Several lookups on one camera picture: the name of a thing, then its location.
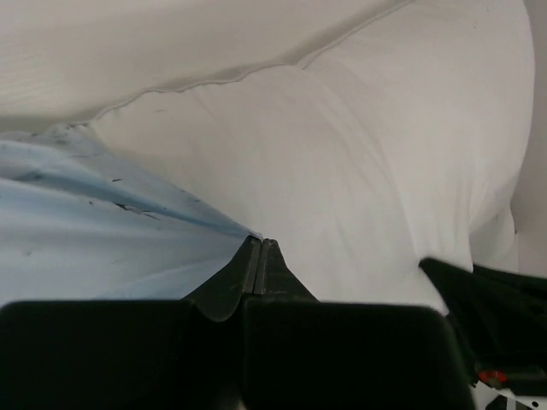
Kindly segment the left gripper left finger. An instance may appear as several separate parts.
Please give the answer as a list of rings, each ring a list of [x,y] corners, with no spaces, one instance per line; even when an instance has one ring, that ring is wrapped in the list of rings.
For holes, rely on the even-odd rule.
[[[261,240],[248,236],[233,258],[183,301],[213,322],[230,319],[243,296],[253,292],[260,253]]]

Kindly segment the white pillow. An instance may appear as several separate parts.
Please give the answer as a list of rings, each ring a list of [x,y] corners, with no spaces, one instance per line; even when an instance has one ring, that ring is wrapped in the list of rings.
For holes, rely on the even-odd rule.
[[[1,136],[68,126],[188,192],[330,302],[444,303],[512,248],[522,1],[4,1]]]

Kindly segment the light blue pillowcase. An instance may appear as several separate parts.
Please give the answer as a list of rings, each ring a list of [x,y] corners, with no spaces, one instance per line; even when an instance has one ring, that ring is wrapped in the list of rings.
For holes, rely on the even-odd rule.
[[[180,299],[250,231],[68,126],[1,136],[1,302]]]

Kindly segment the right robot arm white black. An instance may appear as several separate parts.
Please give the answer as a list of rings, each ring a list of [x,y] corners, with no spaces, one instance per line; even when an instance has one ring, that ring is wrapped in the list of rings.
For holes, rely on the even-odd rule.
[[[530,407],[546,406],[546,280],[433,258],[420,263],[448,308],[465,367],[481,382]]]

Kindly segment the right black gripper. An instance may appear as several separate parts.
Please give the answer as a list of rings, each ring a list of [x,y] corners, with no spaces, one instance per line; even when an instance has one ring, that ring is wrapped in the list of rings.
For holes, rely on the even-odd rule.
[[[546,280],[426,258],[420,269],[449,309],[466,370],[483,384],[546,383]]]

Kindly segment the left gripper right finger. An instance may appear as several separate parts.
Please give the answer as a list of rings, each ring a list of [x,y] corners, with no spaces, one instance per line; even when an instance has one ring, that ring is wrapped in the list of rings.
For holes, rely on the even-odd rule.
[[[273,239],[262,242],[254,295],[283,301],[318,302],[288,268],[279,243]]]

